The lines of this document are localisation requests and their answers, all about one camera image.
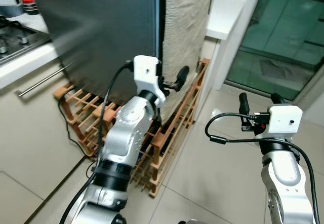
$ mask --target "white countertop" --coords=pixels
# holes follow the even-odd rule
[[[8,20],[17,20],[24,26],[48,33],[46,24],[41,15],[23,14],[14,18],[8,18]],[[5,63],[0,67],[0,90],[57,57],[58,55],[53,44],[47,43],[17,59]]]
[[[245,0],[212,0],[206,36],[226,40],[244,7]]]

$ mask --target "white cabinet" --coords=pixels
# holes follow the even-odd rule
[[[58,69],[58,61],[52,61],[4,88],[0,94],[0,171],[35,193],[41,201],[83,157],[68,140],[64,120],[52,96],[68,80],[61,74],[23,98],[14,92],[27,89]],[[0,186],[0,196],[11,190],[8,181]],[[12,198],[20,201],[19,191],[12,191]],[[2,218],[5,217],[0,215],[0,223],[6,223]]]

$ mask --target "beige cloth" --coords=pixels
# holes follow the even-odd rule
[[[167,0],[165,40],[163,43],[163,76],[173,82],[179,70],[187,65],[190,72],[180,92],[171,91],[161,118],[164,124],[172,115],[196,77],[196,66],[206,35],[211,0]]]

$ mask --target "glass door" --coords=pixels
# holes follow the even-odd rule
[[[324,64],[324,0],[259,0],[226,83],[293,101]]]

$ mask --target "gas stove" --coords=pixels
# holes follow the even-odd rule
[[[0,66],[50,41],[46,33],[0,16]]]

